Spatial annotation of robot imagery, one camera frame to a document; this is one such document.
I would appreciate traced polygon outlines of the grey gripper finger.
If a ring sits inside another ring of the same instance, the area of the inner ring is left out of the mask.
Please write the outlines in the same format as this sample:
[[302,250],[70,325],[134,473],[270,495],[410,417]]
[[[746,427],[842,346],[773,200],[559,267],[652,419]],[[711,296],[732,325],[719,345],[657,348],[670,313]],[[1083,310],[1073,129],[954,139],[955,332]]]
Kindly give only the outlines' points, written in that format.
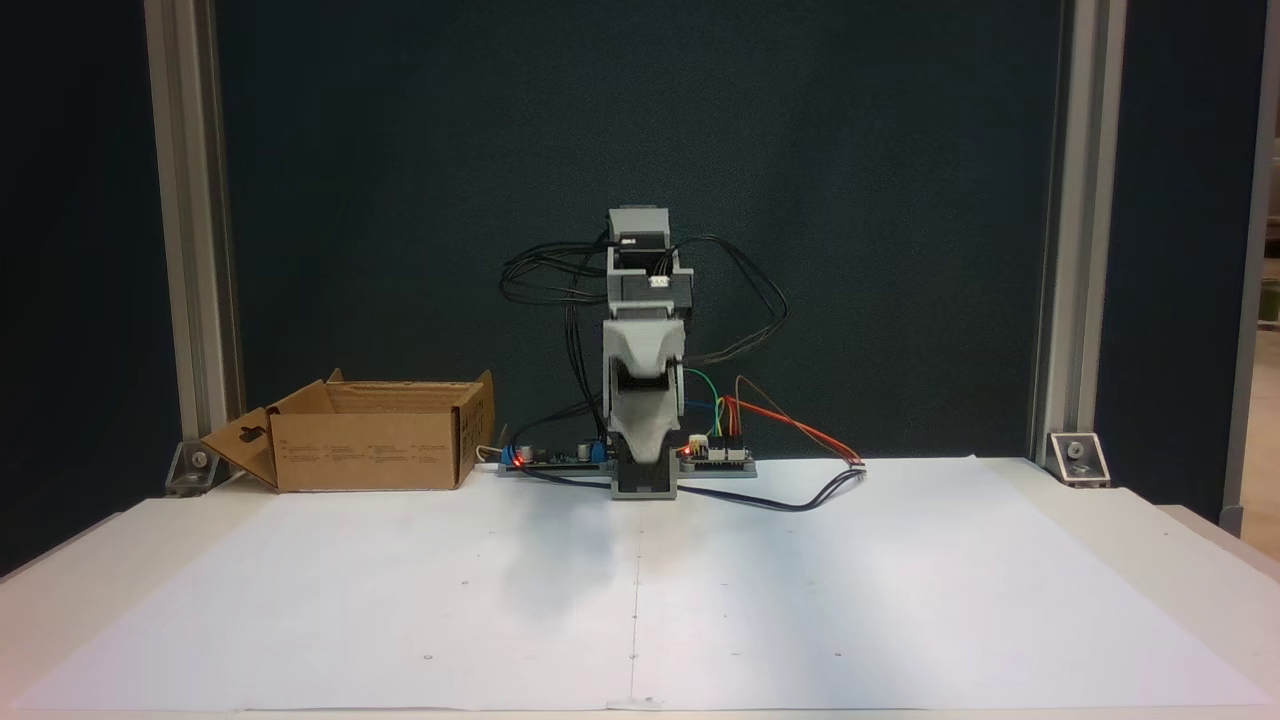
[[672,392],[673,402],[673,420],[671,430],[681,437],[681,442],[685,443],[690,434],[686,420],[686,393],[685,393],[685,379],[684,379],[684,359],[681,356],[672,356],[668,359],[668,375],[669,386]]
[[675,429],[675,391],[611,391],[611,432],[622,437],[635,462],[654,464],[666,457],[667,436]]

